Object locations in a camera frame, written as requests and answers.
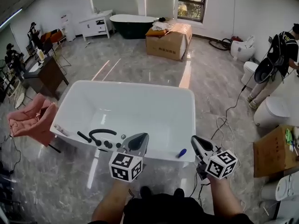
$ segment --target marble floor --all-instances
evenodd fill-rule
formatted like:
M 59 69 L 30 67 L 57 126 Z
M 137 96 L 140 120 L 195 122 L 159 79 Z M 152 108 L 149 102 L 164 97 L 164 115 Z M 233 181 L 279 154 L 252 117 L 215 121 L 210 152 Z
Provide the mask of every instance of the marble floor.
M 86 48 L 82 37 L 64 44 L 63 55 L 72 66 L 65 67 L 70 85 L 62 83 L 59 87 L 61 98 L 58 104 L 62 102 L 74 82 L 91 80 L 107 61 L 108 64 L 96 80 L 170 86 L 179 86 L 185 66 L 189 62 L 189 89 L 194 92 L 196 99 L 197 134 L 211 138 L 217 129 L 217 117 L 224 116 L 225 110 L 235 105 L 243 87 L 240 81 L 243 63 L 234 61 L 229 52 L 216 50 L 207 40 L 197 37 L 192 38 L 188 59 L 182 62 L 148 56 L 144 40 L 124 40 L 119 34 L 114 34 L 110 39 L 95 37 L 89 38 L 88 41 L 91 44 Z M 67 65 L 63 59 L 60 63 L 62 66 Z M 27 90 L 29 97 L 33 97 L 34 94 L 30 88 Z M 263 223 L 269 219 L 258 206 L 260 189 L 265 179 L 253 178 L 252 149 L 252 142 L 257 140 L 263 131 L 258 130 L 253 123 L 253 112 L 246 101 L 248 94 L 249 90 L 245 89 L 237 107 L 228 112 L 229 124 L 235 136 L 235 153 L 242 163 L 230 181 L 234 193 L 242 200 L 244 213 L 254 223 Z M 9 132 L 6 115 L 13 110 L 7 98 L 0 105 L 0 139 Z M 224 126 L 222 130 L 223 134 L 219 131 L 213 140 L 220 145 L 224 135 L 223 146 L 234 151 L 234 136 L 230 128 Z M 111 154 L 100 153 L 93 182 L 88 186 L 87 180 L 92 176 L 90 170 L 95 158 L 94 153 L 77 150 L 58 139 L 53 145 L 62 151 L 61 154 L 28 137 L 14 140 L 16 147 L 21 150 L 21 162 L 17 164 L 12 176 L 15 181 L 14 199 L 21 202 L 22 215 L 39 224 L 88 223 L 93 210 L 113 183 L 108 169 Z M 12 169 L 19 159 L 19 153 L 16 152 L 12 140 L 2 144 L 0 154 L 4 165 L 9 169 Z M 149 159 L 144 162 L 147 164 L 146 169 L 138 180 L 132 183 L 131 190 L 134 195 L 138 196 L 138 190 L 143 185 L 151 187 L 154 193 L 172 194 L 178 187 L 184 189 L 186 196 L 192 193 L 196 172 L 193 163 Z M 201 180 L 192 196 L 196 200 L 200 183 Z M 201 200 L 204 211 L 212 214 L 213 203 L 209 186 L 203 187 Z

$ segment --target white cabinet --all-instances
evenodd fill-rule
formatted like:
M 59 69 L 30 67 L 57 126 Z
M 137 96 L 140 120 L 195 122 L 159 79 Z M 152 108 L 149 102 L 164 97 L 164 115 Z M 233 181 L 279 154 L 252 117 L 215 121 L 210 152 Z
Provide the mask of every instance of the white cabinet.
M 108 10 L 79 22 L 84 40 L 87 36 L 104 34 L 110 38 L 109 31 L 113 29 L 110 21 L 111 13 L 112 10 Z

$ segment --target pink armchair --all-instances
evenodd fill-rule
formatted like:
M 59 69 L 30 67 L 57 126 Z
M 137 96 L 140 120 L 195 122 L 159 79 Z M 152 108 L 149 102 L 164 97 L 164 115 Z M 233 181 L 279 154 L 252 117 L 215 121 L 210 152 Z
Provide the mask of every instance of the pink armchair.
M 50 126 L 57 113 L 55 103 L 47 100 L 38 93 L 34 99 L 22 110 L 11 112 L 7 115 L 12 137 L 27 135 L 46 147 L 54 138 Z

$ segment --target cardboard box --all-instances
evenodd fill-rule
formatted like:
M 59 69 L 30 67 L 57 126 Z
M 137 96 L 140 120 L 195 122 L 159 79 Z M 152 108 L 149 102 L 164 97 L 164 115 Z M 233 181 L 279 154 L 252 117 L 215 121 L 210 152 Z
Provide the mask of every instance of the cardboard box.
M 293 126 L 280 125 L 253 143 L 254 177 L 269 176 L 299 165 L 296 152 L 290 150 L 285 140 L 287 128 L 293 132 Z
M 181 61 L 191 38 L 191 25 L 177 23 L 162 37 L 147 36 L 146 51 L 149 55 Z

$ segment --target window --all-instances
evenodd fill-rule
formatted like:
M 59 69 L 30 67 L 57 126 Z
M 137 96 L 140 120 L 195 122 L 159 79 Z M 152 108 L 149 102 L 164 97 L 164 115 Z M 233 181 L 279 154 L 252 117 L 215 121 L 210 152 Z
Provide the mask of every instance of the window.
M 202 22 L 206 0 L 178 0 L 178 18 Z

